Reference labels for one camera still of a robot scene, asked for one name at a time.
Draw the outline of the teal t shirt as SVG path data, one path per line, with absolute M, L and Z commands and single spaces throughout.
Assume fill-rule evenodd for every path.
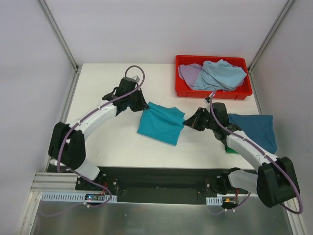
M 148 103 L 143 111 L 137 133 L 170 145 L 177 145 L 183 129 L 185 113 L 176 107 L 167 108 Z

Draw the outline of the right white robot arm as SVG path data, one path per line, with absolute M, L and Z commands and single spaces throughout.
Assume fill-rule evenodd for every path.
M 214 192 L 225 195 L 241 188 L 257 194 L 261 202 L 269 208 L 293 198 L 301 199 L 292 161 L 269 153 L 249 138 L 242 128 L 229 121 L 223 103 L 212 103 L 205 108 L 198 108 L 183 125 L 197 131 L 211 130 L 217 140 L 235 150 L 256 171 L 248 173 L 237 167 L 225 170 L 211 184 Z

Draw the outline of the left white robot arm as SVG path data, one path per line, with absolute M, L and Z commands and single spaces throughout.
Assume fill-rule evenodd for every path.
M 138 76 L 123 77 L 118 87 L 82 117 L 70 122 L 58 122 L 53 129 L 48 155 L 57 163 L 74 170 L 87 178 L 86 184 L 92 190 L 103 186 L 103 173 L 86 157 L 85 141 L 106 121 L 130 108 L 133 112 L 147 110 Z

